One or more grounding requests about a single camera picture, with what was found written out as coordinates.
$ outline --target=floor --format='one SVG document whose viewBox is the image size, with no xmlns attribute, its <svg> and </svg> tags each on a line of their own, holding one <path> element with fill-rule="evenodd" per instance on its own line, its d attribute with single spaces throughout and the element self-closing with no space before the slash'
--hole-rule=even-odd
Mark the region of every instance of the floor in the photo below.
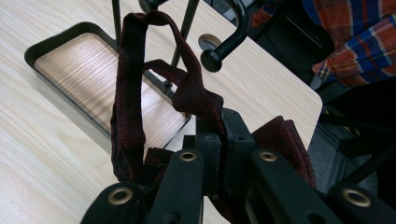
<svg viewBox="0 0 396 224">
<path fill-rule="evenodd" d="M 227 13 L 229 10 L 229 7 L 223 0 L 205 0 L 205 2 L 222 15 Z M 250 15 L 260 6 L 261 3 L 255 1 L 252 5 L 247 7 L 248 14 Z M 257 31 L 252 30 L 248 35 L 253 36 L 255 35 L 255 32 Z M 310 70 L 311 65 L 316 62 L 316 59 L 313 58 L 301 43 L 298 43 L 293 39 L 290 34 L 288 34 L 288 31 L 275 24 L 266 35 L 257 41 L 257 43 L 288 67 L 289 70 L 296 74 L 298 78 L 307 83 L 307 85 L 309 84 L 311 75 L 309 75 L 308 71 Z M 327 192 L 332 185 L 332 181 L 330 181 L 332 165 L 337 155 L 336 149 L 338 142 L 339 140 L 347 139 L 350 136 L 352 135 L 348 130 L 332 125 L 318 124 L 315 129 L 312 141 L 307 151 L 314 168 L 318 190 Z M 346 173 L 350 173 L 368 159 L 369 158 L 367 156 L 353 160 L 346 159 Z M 375 174 L 359 183 L 359 186 L 368 189 L 372 193 L 376 193 L 377 184 Z"/>
</svg>

